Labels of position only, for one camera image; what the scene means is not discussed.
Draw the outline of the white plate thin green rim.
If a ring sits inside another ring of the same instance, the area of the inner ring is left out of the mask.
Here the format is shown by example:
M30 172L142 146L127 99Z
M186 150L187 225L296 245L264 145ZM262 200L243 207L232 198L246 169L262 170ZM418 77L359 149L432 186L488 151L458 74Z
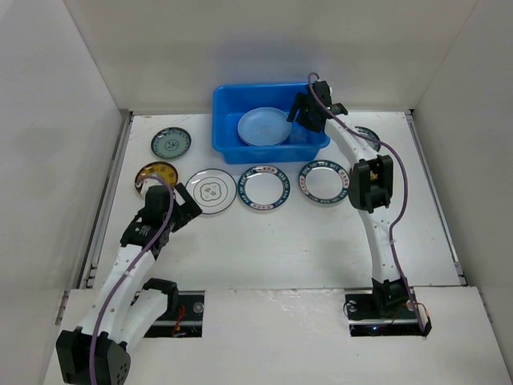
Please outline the white plate thin green rim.
M204 215L227 210L236 198L236 182L224 170L207 168L192 175L186 189Z

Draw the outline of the light blue plastic plate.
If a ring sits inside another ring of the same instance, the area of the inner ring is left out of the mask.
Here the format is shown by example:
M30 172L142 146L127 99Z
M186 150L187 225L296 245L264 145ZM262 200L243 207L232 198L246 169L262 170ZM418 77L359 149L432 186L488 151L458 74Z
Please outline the light blue plastic plate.
M245 113L237 124L241 140L252 146L284 143L292 132L288 115L274 107L259 107Z

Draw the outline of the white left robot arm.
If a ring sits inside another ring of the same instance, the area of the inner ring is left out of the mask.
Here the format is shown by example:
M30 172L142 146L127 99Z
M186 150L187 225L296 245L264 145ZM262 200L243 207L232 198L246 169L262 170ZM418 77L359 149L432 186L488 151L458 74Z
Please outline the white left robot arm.
M147 273L171 233L202 210L183 184L170 187L158 176L144 206L120 238L114 265L97 299L73 330L62 330L55 349L66 384L123 384L131 353L152 324L180 308L177 284Z

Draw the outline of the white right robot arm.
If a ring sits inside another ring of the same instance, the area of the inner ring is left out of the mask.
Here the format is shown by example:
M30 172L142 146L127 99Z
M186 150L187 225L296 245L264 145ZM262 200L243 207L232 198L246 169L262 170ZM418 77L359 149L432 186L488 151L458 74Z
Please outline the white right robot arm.
M372 260L371 306L378 318L391 318L411 297L407 278L400 266L394 243L394 226L402 219L408 200L406 169L388 144L361 134L344 121L349 113L334 103L326 81L307 82L297 93L288 121L312 132L325 133L349 161L349 201L362 219ZM402 172L403 201L395 220L389 218L394 190L394 163Z

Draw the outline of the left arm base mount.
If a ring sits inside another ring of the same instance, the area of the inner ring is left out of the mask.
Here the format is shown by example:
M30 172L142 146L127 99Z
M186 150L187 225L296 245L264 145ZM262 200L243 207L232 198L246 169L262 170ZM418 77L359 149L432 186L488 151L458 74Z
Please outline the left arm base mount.
M200 338L203 333L204 291L179 290L176 282L151 278L144 290L166 294L168 307L148 329L145 338Z

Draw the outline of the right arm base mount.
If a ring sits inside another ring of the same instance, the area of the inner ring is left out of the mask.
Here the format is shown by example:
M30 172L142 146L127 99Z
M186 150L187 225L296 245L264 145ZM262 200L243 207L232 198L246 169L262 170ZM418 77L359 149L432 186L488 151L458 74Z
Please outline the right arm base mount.
M379 310L371 293L349 292L342 307L351 337L427 337L432 321L427 308L406 301L391 310Z

